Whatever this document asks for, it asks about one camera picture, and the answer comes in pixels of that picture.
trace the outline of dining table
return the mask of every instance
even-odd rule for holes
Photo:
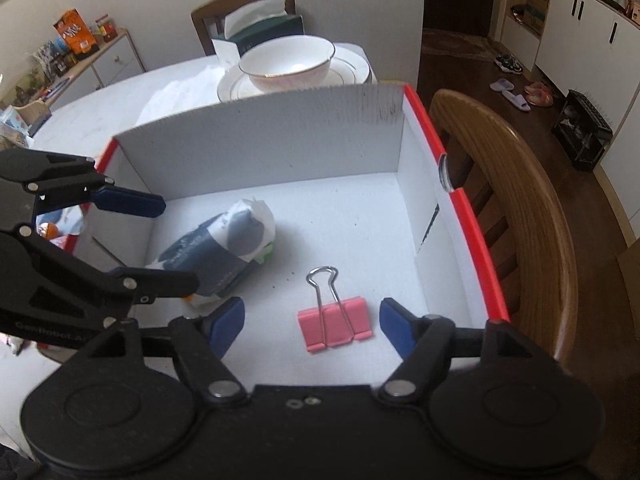
[[[335,44],[367,59],[360,46]],[[117,134],[170,115],[218,104],[217,88],[223,75],[225,69],[217,56],[206,56],[107,86],[54,111],[33,137],[32,148],[98,160],[111,137]],[[373,70],[370,81],[377,82]],[[20,428],[20,408],[30,391],[59,366],[42,355],[34,343],[17,356],[9,346],[0,344],[0,430],[27,455],[31,451]]]

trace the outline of black crate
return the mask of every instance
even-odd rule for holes
[[[577,170],[592,171],[613,132],[591,102],[580,92],[569,90],[558,121],[551,130]]]

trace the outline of rug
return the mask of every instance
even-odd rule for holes
[[[425,28],[422,31],[422,53],[490,62],[500,54],[487,38],[436,28]]]

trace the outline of blue gripper pad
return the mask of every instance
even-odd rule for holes
[[[412,324],[419,320],[393,298],[380,303],[380,328],[402,359],[406,359],[417,343]]]
[[[156,218],[166,204],[160,195],[143,193],[118,186],[104,186],[91,193],[91,202],[101,211]]]
[[[244,327],[244,301],[229,298],[202,320],[202,333],[218,359],[222,359]]]

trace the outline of pink binder clip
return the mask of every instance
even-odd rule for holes
[[[318,272],[330,274],[329,288],[335,303],[322,305],[320,287],[313,279]],[[317,267],[306,276],[306,281],[316,290],[318,299],[318,308],[308,308],[298,313],[298,322],[308,352],[318,352],[328,346],[333,348],[373,335],[367,302],[359,296],[341,301],[334,287],[337,276],[338,269],[330,266]]]

